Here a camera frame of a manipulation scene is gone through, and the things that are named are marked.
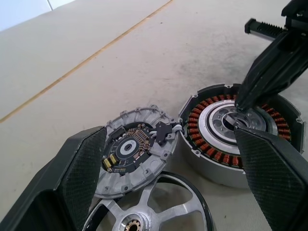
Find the silver lid with circuit board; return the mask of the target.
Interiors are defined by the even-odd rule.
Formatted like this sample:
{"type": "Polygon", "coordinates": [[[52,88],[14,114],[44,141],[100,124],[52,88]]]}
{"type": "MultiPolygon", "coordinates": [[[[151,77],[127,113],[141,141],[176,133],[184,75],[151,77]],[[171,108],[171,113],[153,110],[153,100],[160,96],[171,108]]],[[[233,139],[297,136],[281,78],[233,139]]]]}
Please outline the silver lid with circuit board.
{"type": "Polygon", "coordinates": [[[123,197],[153,181],[173,155],[182,126],[152,104],[123,111],[106,124],[95,196],[123,197]]]}

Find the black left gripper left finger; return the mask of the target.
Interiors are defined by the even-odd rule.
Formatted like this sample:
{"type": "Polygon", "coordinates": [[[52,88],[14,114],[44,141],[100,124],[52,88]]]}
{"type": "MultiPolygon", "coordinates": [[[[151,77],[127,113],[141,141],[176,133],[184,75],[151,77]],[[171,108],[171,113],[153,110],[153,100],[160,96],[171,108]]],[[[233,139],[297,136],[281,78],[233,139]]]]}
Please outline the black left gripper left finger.
{"type": "Polygon", "coordinates": [[[27,185],[0,222],[0,231],[82,231],[106,135],[106,127],[98,126],[69,137],[27,185]]]}

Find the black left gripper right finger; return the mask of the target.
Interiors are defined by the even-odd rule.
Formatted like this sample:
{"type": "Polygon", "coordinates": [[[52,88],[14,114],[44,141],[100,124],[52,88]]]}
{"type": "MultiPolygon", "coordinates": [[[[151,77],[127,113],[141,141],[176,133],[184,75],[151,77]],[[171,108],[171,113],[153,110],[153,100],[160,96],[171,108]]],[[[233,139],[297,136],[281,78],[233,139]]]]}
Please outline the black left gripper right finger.
{"type": "Polygon", "coordinates": [[[234,130],[248,186],[272,231],[308,231],[308,161],[287,140],[234,130]]]}

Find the silver spoked rotor black rim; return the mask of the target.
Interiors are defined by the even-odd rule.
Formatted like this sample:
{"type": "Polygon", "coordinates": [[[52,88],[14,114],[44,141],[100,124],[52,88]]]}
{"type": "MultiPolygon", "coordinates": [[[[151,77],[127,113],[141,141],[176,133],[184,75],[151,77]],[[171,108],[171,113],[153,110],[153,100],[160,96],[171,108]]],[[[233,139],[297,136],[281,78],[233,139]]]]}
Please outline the silver spoked rotor black rim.
{"type": "Polygon", "coordinates": [[[138,204],[127,210],[122,210],[118,201],[119,199],[100,199],[90,211],[82,231],[96,231],[108,213],[111,213],[116,220],[112,231],[159,231],[164,222],[193,212],[201,213],[204,231],[217,231],[202,194],[187,179],[175,173],[162,171],[154,181],[142,189],[138,204]],[[149,198],[157,183],[178,185],[187,189],[192,198],[183,204],[157,213],[148,206],[149,198]]]}

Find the motor housing with copper windings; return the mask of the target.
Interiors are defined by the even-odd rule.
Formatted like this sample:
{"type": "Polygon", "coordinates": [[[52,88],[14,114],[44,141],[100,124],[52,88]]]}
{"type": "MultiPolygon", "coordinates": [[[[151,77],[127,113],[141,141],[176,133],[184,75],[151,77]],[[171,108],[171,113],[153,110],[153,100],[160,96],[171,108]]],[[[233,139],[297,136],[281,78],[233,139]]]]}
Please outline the motor housing with copper windings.
{"type": "Polygon", "coordinates": [[[191,167],[203,177],[234,188],[247,188],[237,125],[268,132],[304,150],[305,122],[300,111],[281,95],[241,113],[235,107],[240,85],[217,84],[192,95],[179,113],[181,147],[191,167]]]}

